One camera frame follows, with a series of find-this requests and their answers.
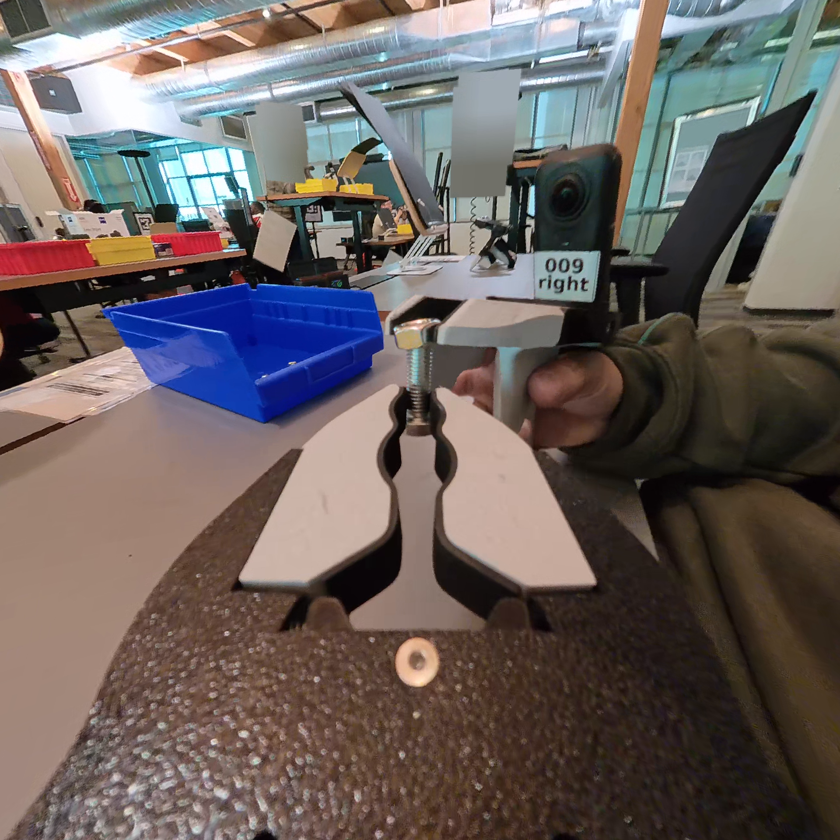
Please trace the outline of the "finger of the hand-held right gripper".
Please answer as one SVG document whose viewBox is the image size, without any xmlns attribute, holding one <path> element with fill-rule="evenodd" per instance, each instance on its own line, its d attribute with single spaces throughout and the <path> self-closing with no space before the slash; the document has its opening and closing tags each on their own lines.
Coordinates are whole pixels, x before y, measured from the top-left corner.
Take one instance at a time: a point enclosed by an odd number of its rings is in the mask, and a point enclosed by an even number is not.
<svg viewBox="0 0 840 840">
<path fill-rule="evenodd" d="M 451 347 L 548 349 L 560 344 L 564 308 L 533 301 L 464 301 L 437 327 Z"/>
<path fill-rule="evenodd" d="M 414 296 L 388 313 L 385 319 L 385 328 L 387 332 L 393 332 L 398 326 L 419 319 L 443 322 L 465 302 L 447 298 Z"/>
</svg>

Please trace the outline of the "silver hex nut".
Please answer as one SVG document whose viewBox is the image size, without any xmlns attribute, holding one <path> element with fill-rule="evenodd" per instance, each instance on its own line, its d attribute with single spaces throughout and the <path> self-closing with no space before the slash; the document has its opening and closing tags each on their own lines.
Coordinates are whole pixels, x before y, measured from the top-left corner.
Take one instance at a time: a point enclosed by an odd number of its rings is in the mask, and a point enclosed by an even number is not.
<svg viewBox="0 0 840 840">
<path fill-rule="evenodd" d="M 441 321 L 437 318 L 415 318 L 393 324 L 391 334 L 395 345 L 404 351 L 420 350 L 427 345 L 436 343 L 438 328 Z"/>
</svg>

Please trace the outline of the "silver hex bolt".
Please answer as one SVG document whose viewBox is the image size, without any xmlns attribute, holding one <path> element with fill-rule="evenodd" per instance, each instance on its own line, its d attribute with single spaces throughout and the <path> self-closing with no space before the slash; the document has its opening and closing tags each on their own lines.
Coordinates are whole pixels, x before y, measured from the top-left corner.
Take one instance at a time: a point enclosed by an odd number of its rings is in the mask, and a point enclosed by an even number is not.
<svg viewBox="0 0 840 840">
<path fill-rule="evenodd" d="M 406 411 L 406 434 L 413 437 L 432 433 L 430 412 L 433 393 L 434 346 L 430 343 L 406 353 L 406 390 L 410 407 Z"/>
</svg>

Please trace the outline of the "blue plastic bin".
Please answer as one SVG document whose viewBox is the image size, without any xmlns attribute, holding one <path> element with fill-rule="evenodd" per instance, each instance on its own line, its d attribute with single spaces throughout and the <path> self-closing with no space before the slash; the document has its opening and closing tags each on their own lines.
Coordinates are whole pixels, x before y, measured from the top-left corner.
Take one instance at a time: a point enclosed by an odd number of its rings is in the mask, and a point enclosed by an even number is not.
<svg viewBox="0 0 840 840">
<path fill-rule="evenodd" d="M 152 383 L 261 423 L 369 370 L 384 348 L 364 290 L 231 286 L 107 317 Z"/>
</svg>

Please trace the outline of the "standing desk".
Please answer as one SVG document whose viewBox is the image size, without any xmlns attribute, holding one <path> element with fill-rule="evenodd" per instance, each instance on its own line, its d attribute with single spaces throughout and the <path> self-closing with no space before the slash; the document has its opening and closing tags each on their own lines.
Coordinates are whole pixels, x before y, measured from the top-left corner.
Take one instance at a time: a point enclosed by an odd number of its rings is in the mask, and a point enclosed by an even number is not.
<svg viewBox="0 0 840 840">
<path fill-rule="evenodd" d="M 364 259 L 363 236 L 361 229 L 361 216 L 363 213 L 374 213 L 383 203 L 390 199 L 387 196 L 377 194 L 358 194 L 346 192 L 313 192 L 313 193 L 273 193 L 261 196 L 268 205 L 276 207 L 291 207 L 295 214 L 295 221 L 300 241 L 301 257 L 305 260 L 313 260 L 310 237 L 308 235 L 307 223 L 303 210 L 310 205 L 318 205 L 328 211 L 339 210 L 342 213 L 349 213 L 353 224 L 353 248 L 357 273 L 366 270 Z"/>
</svg>

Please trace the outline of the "person's right hand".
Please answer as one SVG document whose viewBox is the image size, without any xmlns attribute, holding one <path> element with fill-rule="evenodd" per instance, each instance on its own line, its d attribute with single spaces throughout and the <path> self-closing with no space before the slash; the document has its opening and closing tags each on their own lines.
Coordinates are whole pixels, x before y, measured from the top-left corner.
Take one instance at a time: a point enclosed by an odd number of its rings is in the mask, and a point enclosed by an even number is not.
<svg viewBox="0 0 840 840">
<path fill-rule="evenodd" d="M 598 350 L 575 350 L 528 379 L 534 412 L 519 436 L 534 449 L 576 448 L 601 438 L 623 398 L 623 377 Z"/>
</svg>

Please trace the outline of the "white document stand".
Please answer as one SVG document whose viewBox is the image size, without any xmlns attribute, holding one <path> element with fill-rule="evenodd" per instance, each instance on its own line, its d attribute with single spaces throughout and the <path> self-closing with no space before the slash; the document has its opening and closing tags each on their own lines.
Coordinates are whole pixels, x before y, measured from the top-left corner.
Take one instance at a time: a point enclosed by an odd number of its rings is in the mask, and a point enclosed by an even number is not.
<svg viewBox="0 0 840 840">
<path fill-rule="evenodd" d="M 431 247 L 439 239 L 444 238 L 447 232 L 448 226 L 442 224 L 431 227 L 416 236 L 412 246 L 406 252 L 406 255 L 395 263 L 392 262 L 385 269 L 386 275 L 389 277 L 397 277 L 400 275 L 431 272 L 432 269 L 424 263 L 424 259 L 426 258 L 429 249 L 431 249 Z"/>
</svg>

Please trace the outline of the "instruction board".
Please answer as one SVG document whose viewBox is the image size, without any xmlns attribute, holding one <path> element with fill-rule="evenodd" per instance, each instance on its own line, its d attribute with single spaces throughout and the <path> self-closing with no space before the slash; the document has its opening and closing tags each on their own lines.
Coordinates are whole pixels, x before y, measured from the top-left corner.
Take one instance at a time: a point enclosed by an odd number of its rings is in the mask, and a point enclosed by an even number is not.
<svg viewBox="0 0 840 840">
<path fill-rule="evenodd" d="M 446 233 L 446 218 L 430 185 L 425 170 L 405 141 L 396 122 L 382 102 L 362 91 L 352 82 L 341 87 L 345 99 L 370 124 L 392 155 L 390 169 L 416 233 L 437 237 Z"/>
</svg>

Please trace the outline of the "black beige board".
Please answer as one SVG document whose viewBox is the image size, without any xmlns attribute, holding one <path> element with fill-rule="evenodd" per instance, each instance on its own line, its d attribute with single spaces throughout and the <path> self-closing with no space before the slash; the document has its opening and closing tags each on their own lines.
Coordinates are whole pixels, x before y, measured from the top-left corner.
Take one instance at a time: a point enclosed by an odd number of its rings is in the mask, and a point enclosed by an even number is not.
<svg viewBox="0 0 840 840">
<path fill-rule="evenodd" d="M 382 140 L 375 136 L 357 143 L 344 157 L 339 169 L 337 170 L 337 177 L 346 181 L 354 180 L 360 173 L 361 167 L 365 163 L 367 154 L 381 143 Z"/>
</svg>

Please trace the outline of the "grey tilted board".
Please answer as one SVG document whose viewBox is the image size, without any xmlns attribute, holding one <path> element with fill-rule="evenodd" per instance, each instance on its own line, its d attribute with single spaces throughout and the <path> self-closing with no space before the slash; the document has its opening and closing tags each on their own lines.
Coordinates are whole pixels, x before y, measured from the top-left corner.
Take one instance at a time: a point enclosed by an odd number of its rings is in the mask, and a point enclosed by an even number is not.
<svg viewBox="0 0 840 840">
<path fill-rule="evenodd" d="M 297 225 L 275 209 L 267 208 L 261 218 L 253 257 L 262 266 L 283 271 L 287 266 Z"/>
</svg>

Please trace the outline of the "printed paper sheets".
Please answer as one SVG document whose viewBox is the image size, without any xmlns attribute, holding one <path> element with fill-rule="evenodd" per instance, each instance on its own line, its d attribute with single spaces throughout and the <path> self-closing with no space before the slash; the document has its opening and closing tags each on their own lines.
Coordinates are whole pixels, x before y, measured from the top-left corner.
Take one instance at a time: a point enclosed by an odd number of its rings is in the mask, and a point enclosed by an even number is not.
<svg viewBox="0 0 840 840">
<path fill-rule="evenodd" d="M 69 424 L 103 413 L 153 386 L 131 349 L 121 348 L 3 392 L 1 411 Z"/>
</svg>

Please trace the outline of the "yellow plastic bin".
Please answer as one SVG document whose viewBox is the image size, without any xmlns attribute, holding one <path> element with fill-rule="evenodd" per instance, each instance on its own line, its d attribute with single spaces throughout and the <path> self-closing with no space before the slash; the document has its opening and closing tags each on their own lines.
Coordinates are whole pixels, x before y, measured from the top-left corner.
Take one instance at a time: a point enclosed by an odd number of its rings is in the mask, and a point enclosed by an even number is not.
<svg viewBox="0 0 840 840">
<path fill-rule="evenodd" d="M 150 236 L 113 236 L 89 239 L 86 247 L 99 267 L 121 266 L 156 260 Z"/>
</svg>

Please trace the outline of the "wooden table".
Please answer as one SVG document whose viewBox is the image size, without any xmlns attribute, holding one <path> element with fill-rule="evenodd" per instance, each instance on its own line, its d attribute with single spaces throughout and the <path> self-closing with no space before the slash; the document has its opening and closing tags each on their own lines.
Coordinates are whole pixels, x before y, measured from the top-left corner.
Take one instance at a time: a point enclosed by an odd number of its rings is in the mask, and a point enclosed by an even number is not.
<svg viewBox="0 0 840 840">
<path fill-rule="evenodd" d="M 123 275 L 149 276 L 155 272 L 169 272 L 189 266 L 202 266 L 208 263 L 241 259 L 247 256 L 243 248 L 227 248 L 222 251 L 207 252 L 198 255 L 176 256 L 163 259 L 150 259 L 113 266 L 94 266 L 88 268 L 67 269 L 59 271 L 41 272 L 34 275 L 2 276 L 1 291 L 44 287 L 76 282 L 81 280 L 96 280 L 105 277 Z"/>
</svg>

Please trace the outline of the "white cardboard box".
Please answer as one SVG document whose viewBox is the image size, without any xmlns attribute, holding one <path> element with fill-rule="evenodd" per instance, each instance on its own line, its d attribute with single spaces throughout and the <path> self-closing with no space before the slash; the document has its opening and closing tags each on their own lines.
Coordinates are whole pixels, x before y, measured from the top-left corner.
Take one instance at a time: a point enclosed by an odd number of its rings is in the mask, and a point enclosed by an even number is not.
<svg viewBox="0 0 840 840">
<path fill-rule="evenodd" d="M 70 238 L 87 237 L 117 238 L 129 237 L 131 232 L 123 216 L 123 210 L 117 209 L 106 213 L 89 211 L 59 212 L 48 211 L 45 218 L 49 219 L 53 228 L 61 227 Z"/>
</svg>

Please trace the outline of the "black wall speaker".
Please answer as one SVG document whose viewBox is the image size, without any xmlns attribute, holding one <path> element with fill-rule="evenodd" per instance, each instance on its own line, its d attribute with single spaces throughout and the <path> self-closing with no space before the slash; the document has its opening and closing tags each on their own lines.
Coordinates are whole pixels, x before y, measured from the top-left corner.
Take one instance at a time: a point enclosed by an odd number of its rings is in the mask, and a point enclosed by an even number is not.
<svg viewBox="0 0 840 840">
<path fill-rule="evenodd" d="M 71 116 L 82 113 L 82 106 L 69 78 L 55 75 L 29 77 L 39 107 L 48 112 Z"/>
</svg>

